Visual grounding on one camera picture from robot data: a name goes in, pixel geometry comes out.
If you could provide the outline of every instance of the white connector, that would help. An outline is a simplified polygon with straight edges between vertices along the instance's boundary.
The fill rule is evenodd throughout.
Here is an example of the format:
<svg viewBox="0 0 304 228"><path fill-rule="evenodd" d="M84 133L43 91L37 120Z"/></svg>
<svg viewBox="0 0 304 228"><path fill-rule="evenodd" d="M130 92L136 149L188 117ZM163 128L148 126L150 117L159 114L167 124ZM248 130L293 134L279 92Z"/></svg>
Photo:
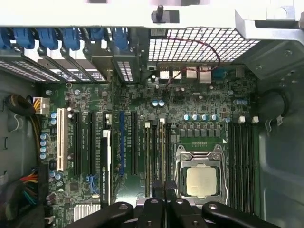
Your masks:
<svg viewBox="0 0 304 228"><path fill-rule="evenodd" d="M67 168L68 118L67 109L57 109L57 164L56 170Z"/></svg>
<svg viewBox="0 0 304 228"><path fill-rule="evenodd" d="M49 115L49 98L33 97L33 104L37 115Z"/></svg>

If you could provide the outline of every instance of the wire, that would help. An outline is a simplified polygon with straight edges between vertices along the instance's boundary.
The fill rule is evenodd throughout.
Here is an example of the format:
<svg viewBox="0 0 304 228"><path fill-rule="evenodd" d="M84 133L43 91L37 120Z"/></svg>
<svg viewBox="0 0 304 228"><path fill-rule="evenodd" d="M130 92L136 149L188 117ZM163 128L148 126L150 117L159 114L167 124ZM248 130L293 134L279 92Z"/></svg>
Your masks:
<svg viewBox="0 0 304 228"><path fill-rule="evenodd" d="M205 43L205 42L203 42L203 41L201 41L201 40L192 40L192 39L180 39L180 38L171 38L171 37L169 37L169 39L171 39L171 40L179 40L179 41L186 41L186 42L196 42L196 43L198 43L198 44L201 44L201 45L203 45L203 46L207 46L207 47L209 47L212 51L213 51L213 53L216 55L216 57L217 57L217 59L218 59L218 64L217 64L217 66L215 66L214 68L212 68L212 69L210 69L210 70L196 70L196 69L191 69L191 68L184 68L184 69L182 69L177 75L175 75L172 79L169 79L168 80L168 82L167 82L167 85L166 85L166 87L165 88L167 88L170 84L171 84L171 82L178 76L178 75L180 75L183 71L185 71L185 70L191 70L191 71L196 71L196 72L208 72L208 71L212 71L212 70L214 70L214 69L216 69L216 68L218 68L219 67L219 65L220 65L220 56L219 56L219 54L217 53L217 51L216 51L216 49L214 49L214 47L213 46L211 46L210 44L207 44L207 43Z"/></svg>

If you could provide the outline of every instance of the capacitor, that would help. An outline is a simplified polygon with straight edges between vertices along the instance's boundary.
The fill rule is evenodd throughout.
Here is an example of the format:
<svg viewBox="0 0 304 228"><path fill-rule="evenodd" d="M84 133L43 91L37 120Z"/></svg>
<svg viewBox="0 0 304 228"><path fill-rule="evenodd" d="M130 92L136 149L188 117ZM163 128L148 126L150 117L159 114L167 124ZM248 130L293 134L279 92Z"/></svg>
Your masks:
<svg viewBox="0 0 304 228"><path fill-rule="evenodd" d="M41 153L41 154L39 155L39 158L40 158L41 160L45 160L46 158L48 158L48 153Z"/></svg>
<svg viewBox="0 0 304 228"><path fill-rule="evenodd" d="M49 200L52 200L55 197L56 197L56 193L52 192L52 193L50 193L49 195L46 196L46 200L49 201Z"/></svg>
<svg viewBox="0 0 304 228"><path fill-rule="evenodd" d="M218 119L217 115L213 114L211 115L211 120L212 121L216 121Z"/></svg>
<svg viewBox="0 0 304 228"><path fill-rule="evenodd" d="M228 124L230 123L231 119L229 117L224 118L224 121Z"/></svg>
<svg viewBox="0 0 304 228"><path fill-rule="evenodd" d="M46 152L48 152L48 147L47 146L42 146L40 148L40 153L46 153Z"/></svg>
<svg viewBox="0 0 304 228"><path fill-rule="evenodd" d="M49 176L50 176L50 177L55 177L56 174L57 174L57 171L56 171L56 170L52 170L52 171L49 172Z"/></svg>
<svg viewBox="0 0 304 228"><path fill-rule="evenodd" d="M158 100L152 100L152 106L157 107L158 106Z"/></svg>
<svg viewBox="0 0 304 228"><path fill-rule="evenodd" d="M62 179L63 178L63 173L57 173L56 175L55 175L55 179L58 181L58 180L60 180L60 179Z"/></svg>
<svg viewBox="0 0 304 228"><path fill-rule="evenodd" d="M70 160L73 160L73 154L69 154L68 156L67 156L67 159L70 161Z"/></svg>
<svg viewBox="0 0 304 228"><path fill-rule="evenodd" d="M193 114L193 115L192 115L192 120L197 121L197 119L198 119L198 115Z"/></svg>
<svg viewBox="0 0 304 228"><path fill-rule="evenodd" d="M51 119L51 125L56 125L57 124L57 120L56 119Z"/></svg>
<svg viewBox="0 0 304 228"><path fill-rule="evenodd" d="M71 107L68 107L68 108L67 108L67 111L70 112L70 113L72 113L72 112L74 112L74 109L71 108Z"/></svg>
<svg viewBox="0 0 304 228"><path fill-rule="evenodd" d="M47 146L48 145L48 140L41 140L40 141L40 146Z"/></svg>
<svg viewBox="0 0 304 228"><path fill-rule="evenodd" d="M247 99L243 99L242 100L242 105L247 105L248 104L248 100Z"/></svg>
<svg viewBox="0 0 304 228"><path fill-rule="evenodd" d="M233 101L233 103L234 103L235 105L242 105L242 99L235 99L235 100Z"/></svg>
<svg viewBox="0 0 304 228"><path fill-rule="evenodd" d="M49 139L48 133L42 133L42 134L40 135L40 139L42 139L42 140Z"/></svg>
<svg viewBox="0 0 304 228"><path fill-rule="evenodd" d="M56 199L55 199L55 198L52 199L52 200L47 201L47 205L48 205L48 206L51 206L51 205L53 205L53 204L55 204L55 203L56 203Z"/></svg>
<svg viewBox="0 0 304 228"><path fill-rule="evenodd" d="M62 182L62 181L59 180L59 181L56 182L56 186L57 186L57 187L61 187L62 185L63 185L63 182Z"/></svg>
<svg viewBox="0 0 304 228"><path fill-rule="evenodd" d="M74 91L74 94L75 94L76 96L80 95L80 90L79 90L79 89L75 90L75 91Z"/></svg>
<svg viewBox="0 0 304 228"><path fill-rule="evenodd" d="M52 119L56 119L56 118L57 118L57 113L52 113L52 114L51 114L51 118L52 118Z"/></svg>
<svg viewBox="0 0 304 228"><path fill-rule="evenodd" d="M185 114L185 115L184 115L184 120L185 120L185 121L188 121L189 119L190 119L189 115Z"/></svg>
<svg viewBox="0 0 304 228"><path fill-rule="evenodd" d="M208 115L204 114L201 116L202 121L208 121Z"/></svg>
<svg viewBox="0 0 304 228"><path fill-rule="evenodd" d="M164 106L165 106L165 102L164 102L163 100L159 100L159 101L158 101L158 105L159 105L160 107L164 107Z"/></svg>

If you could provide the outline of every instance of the black pcie slot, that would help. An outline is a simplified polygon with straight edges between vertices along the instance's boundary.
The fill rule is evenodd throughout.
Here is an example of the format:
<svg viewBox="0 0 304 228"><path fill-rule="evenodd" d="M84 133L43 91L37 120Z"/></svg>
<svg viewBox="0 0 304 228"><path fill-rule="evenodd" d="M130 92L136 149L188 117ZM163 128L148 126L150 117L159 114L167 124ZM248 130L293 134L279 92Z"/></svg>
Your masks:
<svg viewBox="0 0 304 228"><path fill-rule="evenodd" d="M80 175L82 173L82 116L81 113L74 114L74 174Z"/></svg>
<svg viewBox="0 0 304 228"><path fill-rule="evenodd" d="M152 166L152 183L157 180L157 122L152 122L152 135L151 135L151 166Z"/></svg>
<svg viewBox="0 0 304 228"><path fill-rule="evenodd" d="M170 158L170 139L171 139L171 124L166 124L166 144L165 144L165 151L166 151L166 180L171 180L171 158Z"/></svg>
<svg viewBox="0 0 304 228"><path fill-rule="evenodd" d="M131 112L131 174L137 175L138 167L138 115Z"/></svg>
<svg viewBox="0 0 304 228"><path fill-rule="evenodd" d="M88 115L88 164L89 174L96 174L96 112Z"/></svg>

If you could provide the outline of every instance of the blue pcie slot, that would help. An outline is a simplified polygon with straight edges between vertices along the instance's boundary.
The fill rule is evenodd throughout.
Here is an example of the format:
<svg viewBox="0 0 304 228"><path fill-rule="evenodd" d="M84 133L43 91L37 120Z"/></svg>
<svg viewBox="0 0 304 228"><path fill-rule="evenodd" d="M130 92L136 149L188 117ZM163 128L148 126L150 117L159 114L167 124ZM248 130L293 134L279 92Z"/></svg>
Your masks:
<svg viewBox="0 0 304 228"><path fill-rule="evenodd" d="M119 175L124 175L124 112L119 112L119 132L120 132L120 169Z"/></svg>

